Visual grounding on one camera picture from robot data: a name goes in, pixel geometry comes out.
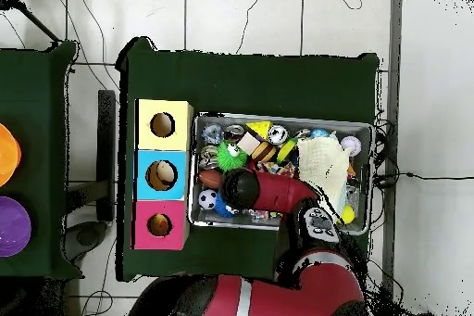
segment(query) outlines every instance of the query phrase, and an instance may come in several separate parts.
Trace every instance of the white mesh bag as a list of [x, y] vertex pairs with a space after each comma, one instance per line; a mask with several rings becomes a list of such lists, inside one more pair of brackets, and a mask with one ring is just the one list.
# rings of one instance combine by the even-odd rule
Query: white mesh bag
[[343, 204], [340, 204], [340, 199], [345, 195], [349, 154], [352, 148], [343, 150], [337, 138], [332, 135], [299, 139], [298, 149], [300, 180], [314, 187], [321, 187], [332, 207], [341, 213]]

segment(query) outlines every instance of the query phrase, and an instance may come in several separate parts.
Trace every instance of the yellow box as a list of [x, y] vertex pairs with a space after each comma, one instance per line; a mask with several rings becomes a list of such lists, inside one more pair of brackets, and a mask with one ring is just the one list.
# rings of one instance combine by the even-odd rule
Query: yellow box
[[186, 101], [137, 99], [135, 114], [138, 114], [139, 149], [188, 150], [193, 107]]

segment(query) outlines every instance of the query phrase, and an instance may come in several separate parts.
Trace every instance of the pink box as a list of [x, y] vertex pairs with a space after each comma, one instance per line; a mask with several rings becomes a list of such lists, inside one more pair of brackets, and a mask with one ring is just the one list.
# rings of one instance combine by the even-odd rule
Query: pink box
[[[136, 202], [135, 246], [132, 249], [181, 250], [188, 237], [189, 223], [183, 200], [139, 200]], [[171, 230], [163, 237], [148, 230], [148, 221], [156, 214], [166, 215], [171, 221]]]

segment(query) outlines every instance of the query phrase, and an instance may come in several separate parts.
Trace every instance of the round hole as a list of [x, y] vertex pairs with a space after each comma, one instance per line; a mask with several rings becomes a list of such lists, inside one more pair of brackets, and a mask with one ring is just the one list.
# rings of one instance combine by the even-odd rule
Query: round hole
[[150, 121], [150, 129], [153, 135], [168, 137], [174, 133], [175, 125], [173, 116], [169, 113], [157, 113]]
[[171, 220], [168, 215], [155, 214], [146, 224], [148, 232], [156, 237], [164, 237], [171, 231]]
[[168, 160], [156, 160], [146, 170], [145, 179], [156, 191], [168, 191], [178, 180], [178, 171]]

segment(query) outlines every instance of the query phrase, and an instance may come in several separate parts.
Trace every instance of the purple bowl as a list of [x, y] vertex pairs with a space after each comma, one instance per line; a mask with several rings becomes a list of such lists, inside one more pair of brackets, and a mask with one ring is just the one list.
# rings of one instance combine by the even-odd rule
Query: purple bowl
[[16, 200], [0, 196], [0, 257], [18, 254], [30, 241], [28, 212]]

